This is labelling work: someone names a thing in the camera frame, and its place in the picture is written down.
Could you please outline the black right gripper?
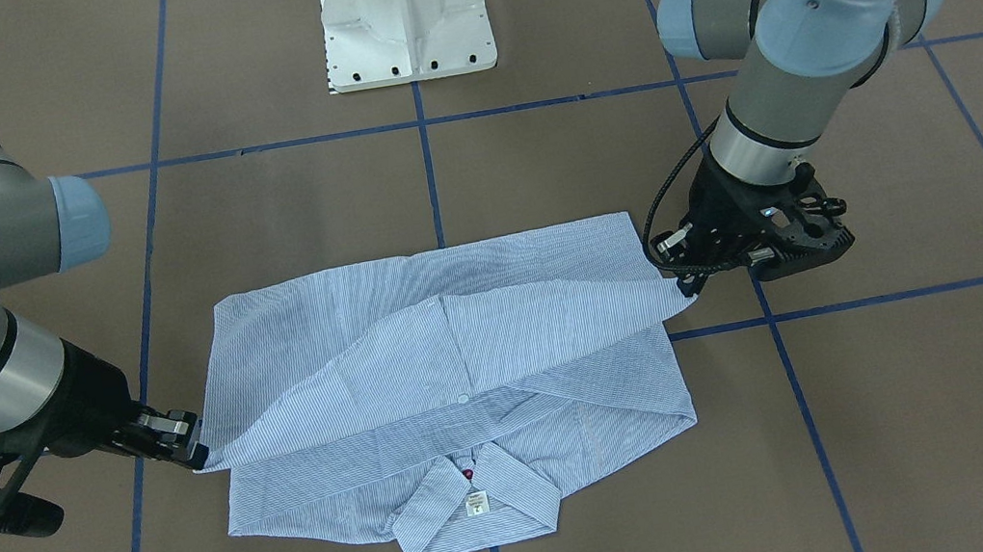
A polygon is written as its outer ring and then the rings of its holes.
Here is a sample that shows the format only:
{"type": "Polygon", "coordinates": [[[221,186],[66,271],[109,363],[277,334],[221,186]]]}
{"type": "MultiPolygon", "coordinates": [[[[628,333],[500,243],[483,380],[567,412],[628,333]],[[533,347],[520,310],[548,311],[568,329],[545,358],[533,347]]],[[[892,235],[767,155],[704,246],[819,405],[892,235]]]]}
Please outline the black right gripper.
{"type": "Polygon", "coordinates": [[[199,414],[146,411],[133,401],[119,368],[73,344],[65,350],[62,379],[43,409],[0,433],[0,535],[53,536],[64,522],[61,506],[21,490],[44,453],[68,459],[102,450],[192,471],[207,464],[199,414]]]}

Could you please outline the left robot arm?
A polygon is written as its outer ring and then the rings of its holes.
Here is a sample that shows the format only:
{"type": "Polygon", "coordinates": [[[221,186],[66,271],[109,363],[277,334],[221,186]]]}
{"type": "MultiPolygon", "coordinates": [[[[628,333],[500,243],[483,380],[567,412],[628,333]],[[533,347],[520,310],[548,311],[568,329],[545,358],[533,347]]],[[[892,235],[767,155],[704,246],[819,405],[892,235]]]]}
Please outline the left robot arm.
{"type": "Polygon", "coordinates": [[[837,107],[943,0],[660,0],[675,58],[739,62],[720,117],[690,147],[702,161],[676,230],[645,224],[645,256],[695,298],[714,275],[756,281],[834,262],[855,243],[847,204],[816,177],[812,149],[837,107]]]}

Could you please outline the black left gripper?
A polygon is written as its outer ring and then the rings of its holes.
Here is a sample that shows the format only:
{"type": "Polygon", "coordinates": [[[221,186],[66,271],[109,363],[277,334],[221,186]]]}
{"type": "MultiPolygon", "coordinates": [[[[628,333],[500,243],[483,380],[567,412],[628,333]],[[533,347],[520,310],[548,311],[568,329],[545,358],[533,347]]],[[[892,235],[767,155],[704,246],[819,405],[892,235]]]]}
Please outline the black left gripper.
{"type": "Polygon", "coordinates": [[[828,196],[815,174],[812,163],[803,162],[789,182],[761,186],[704,158],[677,229],[650,237],[655,267],[673,273],[689,299],[708,278],[735,268],[766,281],[835,262],[857,239],[842,220],[846,201],[828,196]]]}

